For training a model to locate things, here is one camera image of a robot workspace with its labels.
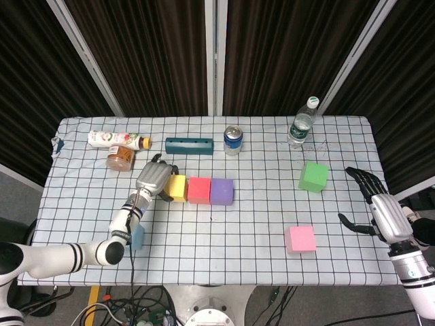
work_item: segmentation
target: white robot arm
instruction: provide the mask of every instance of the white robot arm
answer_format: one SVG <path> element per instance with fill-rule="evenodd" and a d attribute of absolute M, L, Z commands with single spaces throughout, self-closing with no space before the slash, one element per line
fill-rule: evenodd
<path fill-rule="evenodd" d="M 398 201 L 371 173 L 356 168 L 346 168 L 346 172 L 360 185 L 373 214 L 373 226 L 355 225 L 343 214 L 338 214 L 338 218 L 351 231 L 376 235 L 389 245 L 389 258 L 415 311 L 424 318 L 435 319 L 435 269 L 410 241 L 413 229 Z"/>
<path fill-rule="evenodd" d="M 23 272 L 33 278 L 45 278 L 77 272 L 85 265 L 116 265 L 124 256 L 124 246 L 131 232 L 141 220 L 154 196 L 171 200 L 162 190 L 178 167 L 154 156 L 145 165 L 136 181 L 136 190 L 116 213 L 109 226 L 111 237 L 104 241 L 86 244 L 62 244 L 48 247 L 30 247 L 0 242 L 0 326 L 23 326 L 24 319 L 18 310 L 7 304 L 7 292 L 12 280 Z"/>

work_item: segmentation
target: black curtain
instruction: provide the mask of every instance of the black curtain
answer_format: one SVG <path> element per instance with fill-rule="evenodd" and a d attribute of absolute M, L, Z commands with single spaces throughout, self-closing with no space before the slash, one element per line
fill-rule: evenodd
<path fill-rule="evenodd" d="M 127 116 L 207 114 L 204 0 L 66 0 Z"/>
<path fill-rule="evenodd" d="M 396 194 L 435 175 L 435 2 L 399 0 L 332 101 L 364 115 Z"/>
<path fill-rule="evenodd" d="M 45 1 L 1 1 L 0 61 L 0 164 L 43 185 L 59 122 L 113 113 Z"/>
<path fill-rule="evenodd" d="M 377 2 L 229 0 L 224 115 L 291 115 L 322 100 Z"/>

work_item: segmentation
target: teal block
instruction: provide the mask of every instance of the teal block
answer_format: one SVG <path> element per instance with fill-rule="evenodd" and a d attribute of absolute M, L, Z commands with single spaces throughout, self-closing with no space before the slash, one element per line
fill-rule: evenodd
<path fill-rule="evenodd" d="M 213 139 L 209 138 L 166 138 L 167 154 L 213 155 Z"/>

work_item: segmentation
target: light pink cube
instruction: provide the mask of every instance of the light pink cube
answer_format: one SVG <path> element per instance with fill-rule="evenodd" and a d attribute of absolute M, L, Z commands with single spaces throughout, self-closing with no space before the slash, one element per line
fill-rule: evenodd
<path fill-rule="evenodd" d="M 285 230 L 285 246 L 288 253 L 310 253 L 315 251 L 312 226 L 290 226 Z"/>

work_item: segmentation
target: floor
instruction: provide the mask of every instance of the floor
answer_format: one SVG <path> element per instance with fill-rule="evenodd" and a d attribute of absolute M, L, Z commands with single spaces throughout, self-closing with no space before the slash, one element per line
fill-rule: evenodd
<path fill-rule="evenodd" d="M 4 194 L 0 199 L 0 216 L 26 224 L 30 224 L 36 218 L 40 199 L 38 192 L 1 173 L 0 192 Z M 424 217 L 435 219 L 435 211 L 421 212 L 421 214 Z M 435 248 L 427 250 L 425 256 L 430 263 L 435 264 Z M 254 290 L 245 311 L 245 324 L 247 326 L 252 326 L 259 313 L 266 308 L 273 289 L 272 287 L 257 287 Z M 50 288 L 41 288 L 40 291 L 49 293 Z M 87 305 L 89 291 L 89 288 L 76 288 L 71 297 L 58 303 L 51 316 L 45 318 L 27 317 L 26 325 L 70 325 L 78 312 Z M 265 325 L 284 291 L 285 287 L 282 287 L 274 306 L 263 315 L 256 325 Z M 100 295 L 104 292 L 105 288 L 102 287 Z M 130 289 L 128 287 L 116 287 L 113 292 L 114 297 L 129 297 Z M 357 316 L 385 314 L 411 308 L 411 303 L 401 286 L 300 287 L 284 311 L 280 325 L 325 325 L 333 321 Z M 100 318 L 101 315 L 96 316 L 94 325 L 99 325 Z M 418 325 L 418 322 L 415 315 L 411 313 L 381 319 L 355 321 L 346 325 L 413 326 Z M 423 320 L 423 325 L 435 325 L 435 321 Z"/>

